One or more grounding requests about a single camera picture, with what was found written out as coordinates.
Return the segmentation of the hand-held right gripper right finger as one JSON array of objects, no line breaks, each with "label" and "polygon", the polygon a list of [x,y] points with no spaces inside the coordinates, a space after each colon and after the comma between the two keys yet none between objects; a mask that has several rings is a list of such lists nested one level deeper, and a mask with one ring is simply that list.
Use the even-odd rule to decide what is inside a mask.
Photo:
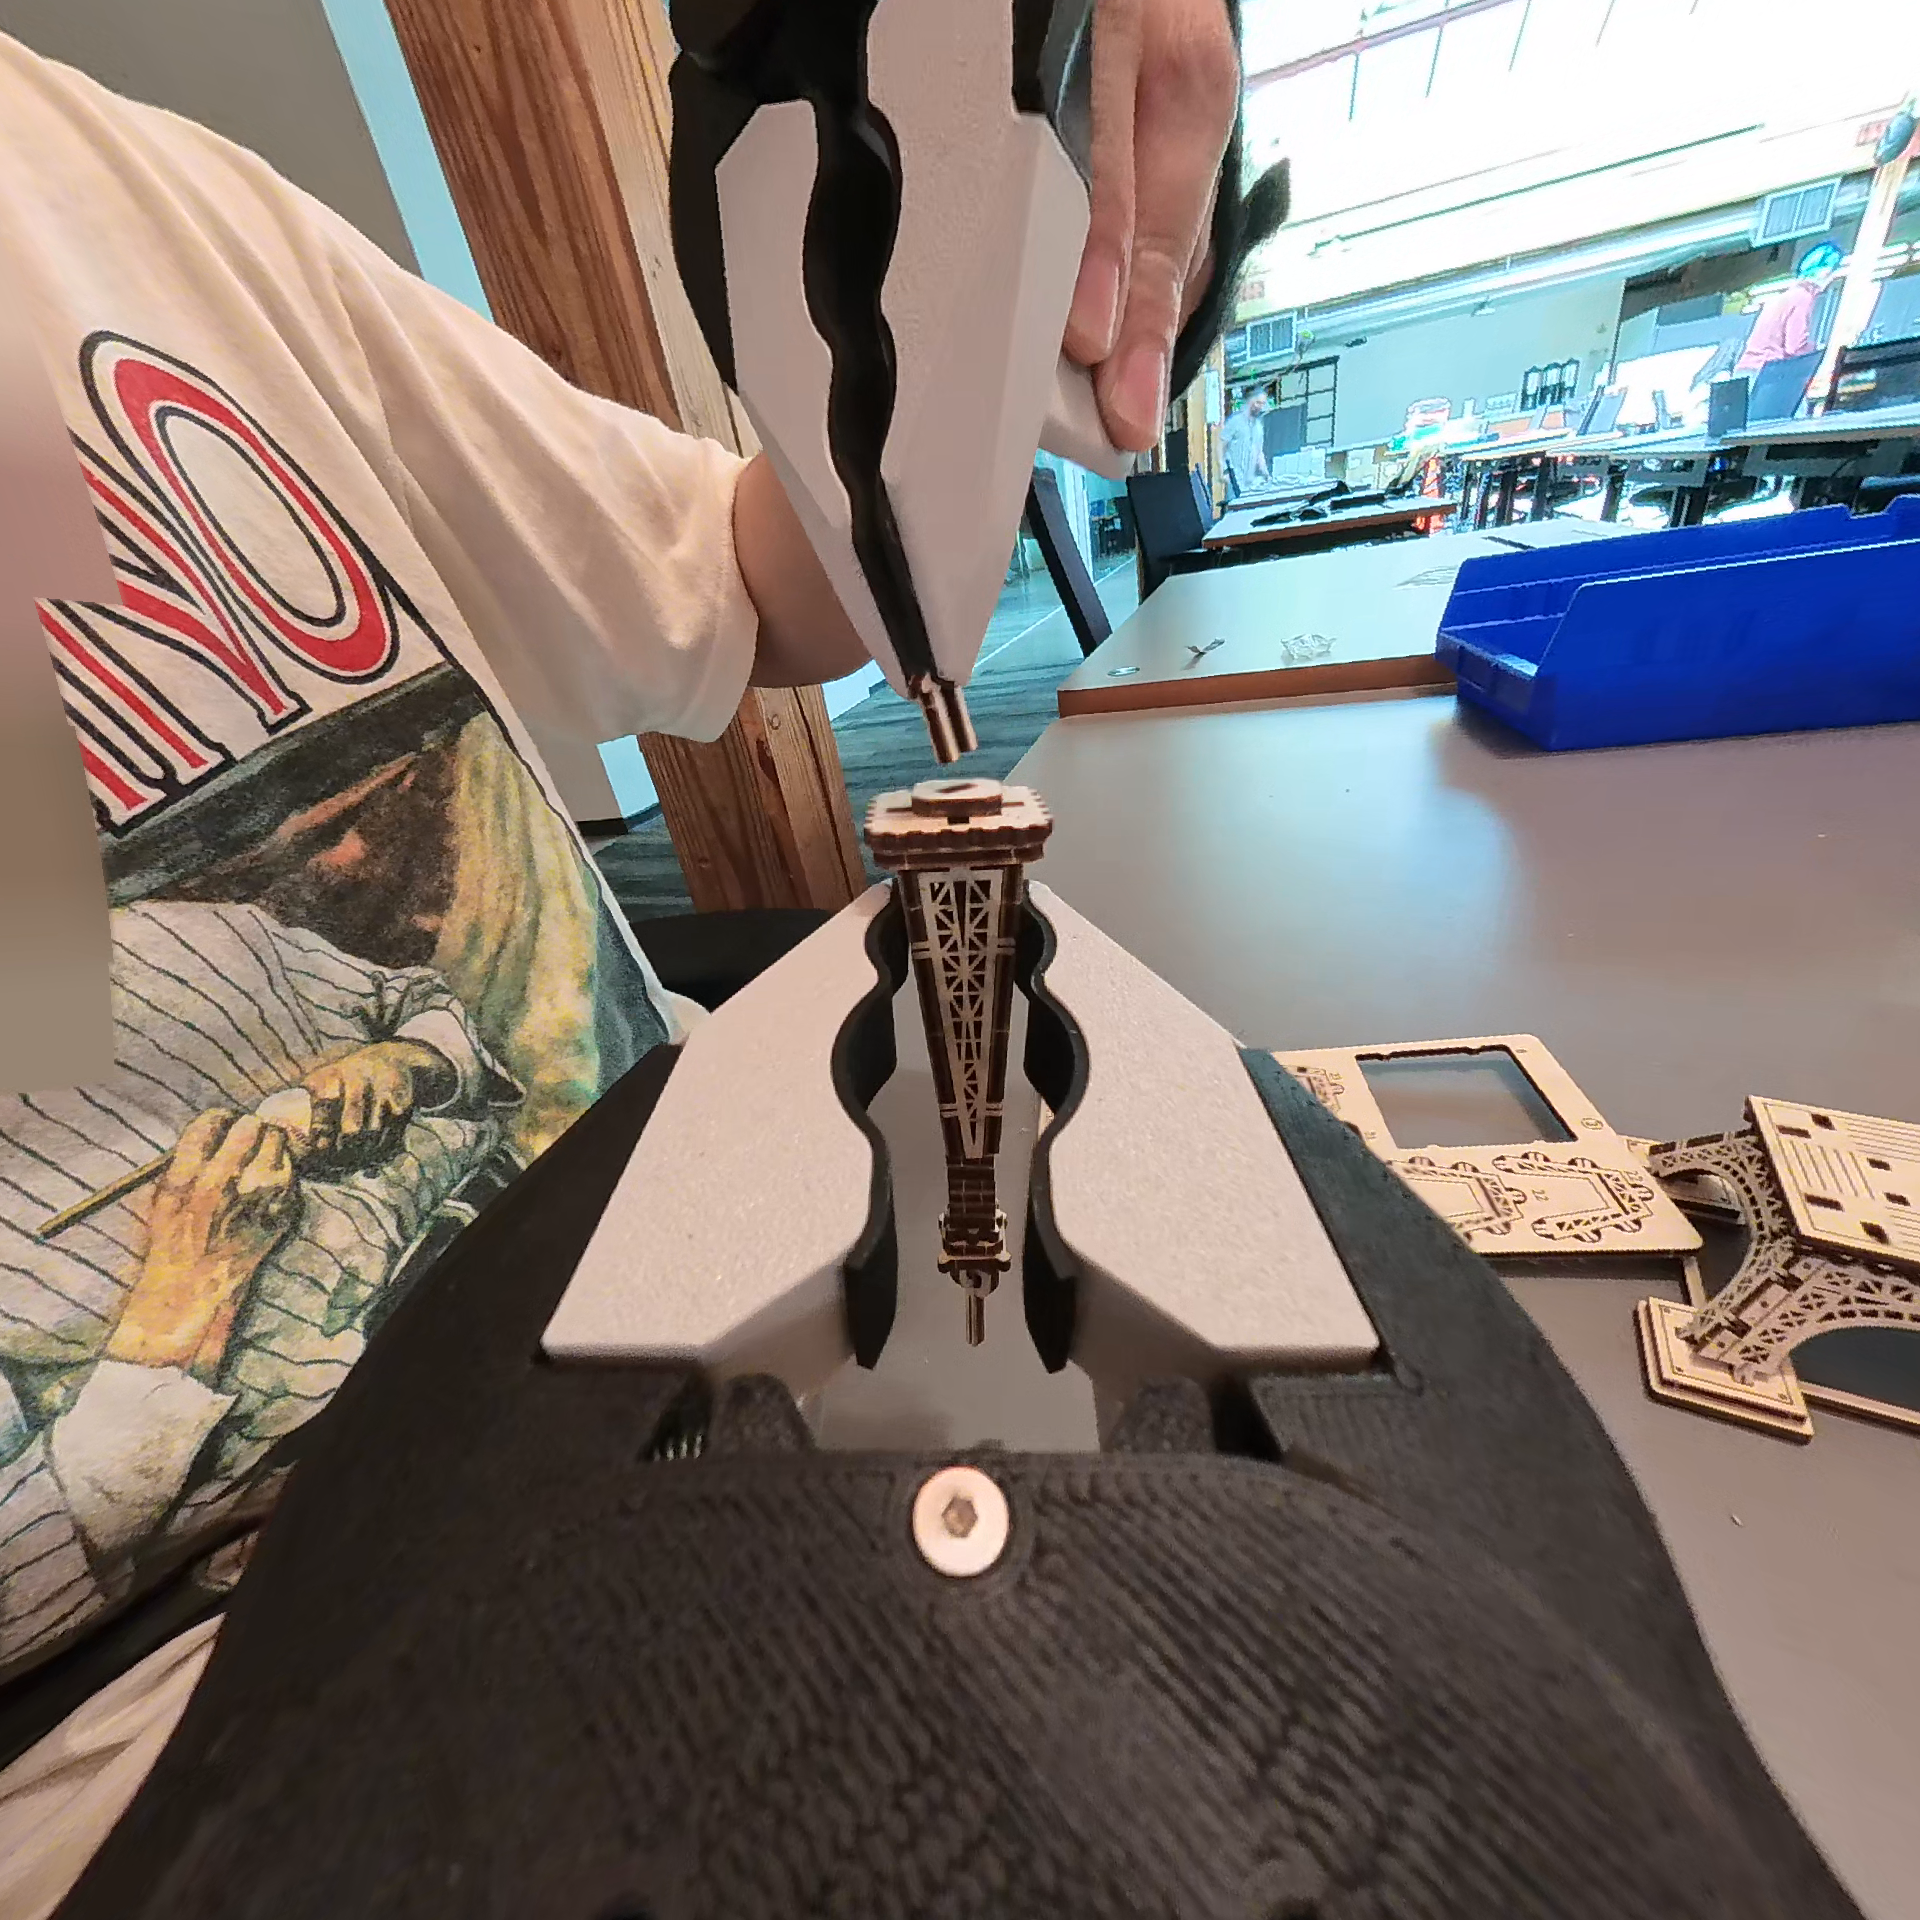
[{"label": "hand-held right gripper right finger", "polygon": [[1021,1305],[1049,1372],[1362,1373],[1382,1341],[1235,1036],[1045,884]]}]

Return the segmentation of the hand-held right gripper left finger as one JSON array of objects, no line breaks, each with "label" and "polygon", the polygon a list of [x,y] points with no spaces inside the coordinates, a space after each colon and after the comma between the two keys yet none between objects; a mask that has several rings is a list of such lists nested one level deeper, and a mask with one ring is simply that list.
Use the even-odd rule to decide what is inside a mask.
[{"label": "hand-held right gripper left finger", "polygon": [[698,1025],[542,1349],[704,1373],[871,1370],[898,1314],[894,1165],[906,931],[878,884]]}]

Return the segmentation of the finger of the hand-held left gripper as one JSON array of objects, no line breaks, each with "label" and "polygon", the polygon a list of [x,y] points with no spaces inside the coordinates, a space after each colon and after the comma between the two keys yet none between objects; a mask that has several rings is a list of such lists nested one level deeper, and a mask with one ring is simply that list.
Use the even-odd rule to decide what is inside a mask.
[{"label": "finger of the hand-held left gripper", "polygon": [[1059,391],[1090,187],[1057,121],[1090,5],[882,1],[866,94],[894,138],[882,283],[896,403],[880,477],[932,671],[964,685]]},{"label": "finger of the hand-held left gripper", "polygon": [[940,698],[940,131],[758,103],[714,165],[734,390],[884,677]]}]

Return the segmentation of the wooden tower spire model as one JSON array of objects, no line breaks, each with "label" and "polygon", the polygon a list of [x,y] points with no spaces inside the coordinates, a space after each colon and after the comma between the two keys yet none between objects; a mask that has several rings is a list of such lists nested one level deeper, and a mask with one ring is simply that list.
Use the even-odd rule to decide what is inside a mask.
[{"label": "wooden tower spire model", "polygon": [[948,1165],[940,1271],[963,1291],[971,1347],[983,1344],[988,1302],[1009,1268],[996,1161],[1025,878],[1049,832],[1037,789],[988,779],[889,789],[866,816],[922,1007]]}]

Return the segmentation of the person's left forearm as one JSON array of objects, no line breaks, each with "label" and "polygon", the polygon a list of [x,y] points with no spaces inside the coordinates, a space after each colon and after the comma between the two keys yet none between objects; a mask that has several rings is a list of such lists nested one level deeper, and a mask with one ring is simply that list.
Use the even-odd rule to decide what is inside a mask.
[{"label": "person's left forearm", "polygon": [[833,685],[874,662],[766,451],[742,470],[732,530],[757,622],[755,690]]}]

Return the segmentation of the grey desk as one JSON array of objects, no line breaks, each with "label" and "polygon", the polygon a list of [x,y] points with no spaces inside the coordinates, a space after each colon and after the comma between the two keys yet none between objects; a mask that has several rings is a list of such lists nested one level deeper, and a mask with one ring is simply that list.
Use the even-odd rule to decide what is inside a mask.
[{"label": "grey desk", "polygon": [[[1038,865],[1243,1043],[1527,1034],[1620,1131],[1750,1093],[1916,1121],[1916,730],[1536,754],[1452,698],[1055,723]],[[1659,1267],[1508,1267],[1868,1916],[1916,1916],[1916,1434],[1798,1445],[1646,1396]]]}]

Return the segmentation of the person's left hand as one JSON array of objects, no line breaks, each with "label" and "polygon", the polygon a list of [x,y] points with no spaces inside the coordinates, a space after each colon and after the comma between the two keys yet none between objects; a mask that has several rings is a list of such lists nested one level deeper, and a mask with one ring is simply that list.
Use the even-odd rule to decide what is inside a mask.
[{"label": "person's left hand", "polygon": [[1237,32],[1223,1],[1093,9],[1090,229],[1064,351],[1090,372],[1120,450],[1149,451],[1165,425],[1237,108]]}]

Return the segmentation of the wooden pillar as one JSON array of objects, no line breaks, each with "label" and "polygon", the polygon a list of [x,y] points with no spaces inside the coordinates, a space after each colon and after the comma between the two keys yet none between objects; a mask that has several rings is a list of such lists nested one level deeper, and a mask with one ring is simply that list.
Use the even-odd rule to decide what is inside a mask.
[{"label": "wooden pillar", "polygon": [[[666,5],[393,1],[492,318],[566,380],[757,451],[670,241]],[[824,692],[751,692],[716,742],[641,734],[696,908],[864,885]]]}]

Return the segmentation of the black office chair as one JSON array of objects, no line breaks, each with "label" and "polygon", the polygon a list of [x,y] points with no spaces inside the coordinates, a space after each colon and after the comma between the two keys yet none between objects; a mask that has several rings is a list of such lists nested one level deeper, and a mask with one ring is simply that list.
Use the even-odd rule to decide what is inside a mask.
[{"label": "black office chair", "polygon": [[1112,622],[1093,580],[1090,564],[1073,537],[1059,477],[1045,465],[1034,465],[1031,470],[1022,523],[1038,546],[1082,655],[1090,658],[1112,635]]}]

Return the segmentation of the laser-cut wooden puzzle sheet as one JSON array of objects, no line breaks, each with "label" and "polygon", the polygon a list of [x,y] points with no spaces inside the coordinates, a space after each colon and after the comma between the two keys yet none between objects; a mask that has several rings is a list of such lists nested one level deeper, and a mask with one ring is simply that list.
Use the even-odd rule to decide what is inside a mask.
[{"label": "laser-cut wooden puzzle sheet", "polygon": [[[1469,1062],[1508,1059],[1567,1136],[1398,1143],[1368,1067],[1431,1065],[1447,1055]],[[1646,1157],[1605,1121],[1536,1036],[1282,1048],[1273,1059],[1486,1258],[1689,1258],[1702,1248],[1702,1236],[1659,1185]]]}]

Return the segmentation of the grey wood-edged table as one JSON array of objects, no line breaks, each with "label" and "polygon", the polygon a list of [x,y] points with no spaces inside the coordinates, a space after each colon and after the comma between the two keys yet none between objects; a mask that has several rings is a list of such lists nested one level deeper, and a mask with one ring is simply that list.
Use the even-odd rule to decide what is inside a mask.
[{"label": "grey wood-edged table", "polygon": [[[1059,714],[1451,693],[1452,671],[1438,658],[1438,630],[1469,564],[1620,535],[1617,523],[1548,519],[1180,575],[1066,677]],[[1331,659],[1288,666],[1280,641],[1310,630],[1337,637]],[[1224,647],[1189,659],[1191,639],[1214,637]]]}]

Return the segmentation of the person's printed white t-shirt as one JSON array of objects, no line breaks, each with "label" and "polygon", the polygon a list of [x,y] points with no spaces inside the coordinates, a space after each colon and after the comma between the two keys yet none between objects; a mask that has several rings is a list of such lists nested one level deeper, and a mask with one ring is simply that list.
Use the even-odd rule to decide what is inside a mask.
[{"label": "person's printed white t-shirt", "polygon": [[744,461],[5,38],[5,304],[104,527],[42,598],[113,1060],[2,1104],[5,1916],[142,1786],[306,1427],[691,1005],[540,754],[711,739]]}]

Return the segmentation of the wooden tower base model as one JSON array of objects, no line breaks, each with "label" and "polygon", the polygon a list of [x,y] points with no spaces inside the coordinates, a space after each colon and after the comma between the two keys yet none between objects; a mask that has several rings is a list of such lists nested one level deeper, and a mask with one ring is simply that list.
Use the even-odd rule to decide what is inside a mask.
[{"label": "wooden tower base model", "polygon": [[1715,1293],[1636,1306],[1647,1396],[1798,1444],[1812,1438],[1810,1406],[1916,1432],[1913,1406],[1803,1384],[1792,1359],[1835,1332],[1916,1332],[1918,1125],[1750,1096],[1740,1127],[1643,1152],[1678,1205],[1727,1213],[1746,1236]]}]

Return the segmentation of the blue plastic bin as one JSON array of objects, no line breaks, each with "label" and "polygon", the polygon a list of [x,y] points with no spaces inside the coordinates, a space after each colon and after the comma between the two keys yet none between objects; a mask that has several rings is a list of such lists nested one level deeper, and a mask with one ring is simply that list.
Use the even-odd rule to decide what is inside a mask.
[{"label": "blue plastic bin", "polygon": [[1918,502],[1482,558],[1434,651],[1545,751],[1911,724]]}]

